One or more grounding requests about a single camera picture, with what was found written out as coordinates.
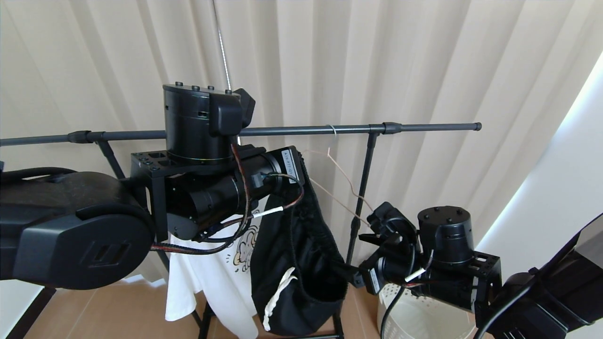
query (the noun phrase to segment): white t-shirt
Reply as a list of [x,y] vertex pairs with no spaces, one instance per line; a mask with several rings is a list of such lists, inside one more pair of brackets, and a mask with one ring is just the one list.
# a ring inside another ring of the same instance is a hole
[[[268,197],[260,200],[253,212],[264,210]],[[234,215],[226,220],[239,218]],[[251,299],[251,251],[256,242],[261,217],[251,220],[251,227],[230,247],[212,255],[172,253],[169,258],[167,321],[189,315],[196,307],[195,294],[205,292],[207,302],[230,332],[239,339],[257,337],[253,322],[256,308]],[[239,224],[231,225],[212,238],[232,236]],[[199,243],[170,237],[172,244],[196,249],[214,249],[222,243]]]

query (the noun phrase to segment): white wall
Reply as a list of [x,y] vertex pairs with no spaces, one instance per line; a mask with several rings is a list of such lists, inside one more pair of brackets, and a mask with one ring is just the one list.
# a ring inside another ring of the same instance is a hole
[[[504,280],[513,273],[541,267],[601,212],[603,57],[548,149],[478,250],[502,258]],[[567,337],[602,338],[603,320]]]
[[10,333],[41,290],[41,286],[18,280],[0,281],[0,338]]

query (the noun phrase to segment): white label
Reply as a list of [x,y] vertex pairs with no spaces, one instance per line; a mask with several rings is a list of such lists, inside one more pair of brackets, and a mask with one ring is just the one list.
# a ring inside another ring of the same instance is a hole
[[371,274],[371,283],[373,284],[373,291],[375,293],[379,292],[379,281],[377,280],[377,274],[375,273],[375,269],[372,268],[370,271]]
[[[293,155],[291,154],[291,150],[284,150],[280,153],[283,156],[283,161],[285,163],[285,170],[287,171],[287,174],[299,180],[299,176],[297,176],[297,168],[295,167],[295,162],[293,161]],[[289,179],[289,183],[295,183],[295,181],[293,179]]]

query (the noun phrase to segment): curtain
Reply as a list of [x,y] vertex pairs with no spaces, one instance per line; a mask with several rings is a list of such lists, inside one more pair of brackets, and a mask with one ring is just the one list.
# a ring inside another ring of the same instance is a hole
[[[603,50],[603,2],[9,1],[1,3],[1,136],[163,129],[163,83],[257,101],[253,127],[474,122],[475,131],[380,136],[366,199],[411,220],[431,206],[472,214],[477,243],[542,154]],[[222,44],[218,39],[218,27]],[[366,135],[245,138],[332,154],[359,185]],[[114,142],[129,153],[162,141]],[[110,173],[93,145],[3,147],[7,169]],[[354,210],[324,156],[310,175]],[[318,188],[342,253],[349,214]],[[370,211],[365,207],[362,217]],[[361,233],[370,230],[363,225]],[[356,246],[355,263],[373,250]]]

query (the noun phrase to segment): cartoon print on shirt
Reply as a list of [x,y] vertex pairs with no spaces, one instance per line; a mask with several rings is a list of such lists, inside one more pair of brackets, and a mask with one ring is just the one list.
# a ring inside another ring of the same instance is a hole
[[[239,243],[236,247],[235,257],[232,259],[234,266],[241,266],[241,270],[246,272],[251,265],[251,253],[256,245],[258,225],[251,224],[249,229],[239,238]],[[230,261],[230,255],[227,255],[226,262]]]

